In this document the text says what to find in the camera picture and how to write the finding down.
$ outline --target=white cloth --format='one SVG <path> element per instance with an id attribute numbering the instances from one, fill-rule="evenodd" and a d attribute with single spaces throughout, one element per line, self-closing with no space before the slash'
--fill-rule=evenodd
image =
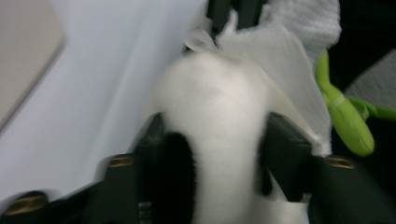
<path id="1" fill-rule="evenodd" d="M 338 0 L 272 0 L 262 23 L 280 22 L 302 42 L 309 62 L 316 66 L 319 54 L 335 44 L 341 33 Z"/>
<path id="2" fill-rule="evenodd" d="M 93 181 L 124 153 L 156 77 L 180 55 L 205 0 L 52 0 L 60 55 L 0 135 L 0 201 L 34 189 L 51 199 Z"/>

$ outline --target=white tissue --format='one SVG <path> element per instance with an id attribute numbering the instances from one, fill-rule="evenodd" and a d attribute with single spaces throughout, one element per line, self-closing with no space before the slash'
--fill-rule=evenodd
<path id="1" fill-rule="evenodd" d="M 220 51 L 259 64 L 315 133 L 320 147 L 315 148 L 313 154 L 331 154 L 329 112 L 301 42 L 276 21 L 236 31 L 236 20 L 233 12 L 218 36 Z"/>
<path id="2" fill-rule="evenodd" d="M 319 54 L 335 44 L 341 33 L 338 0 L 273 0 L 268 6 L 263 11 L 269 11 L 268 19 L 280 22 L 300 39 L 314 66 Z"/>

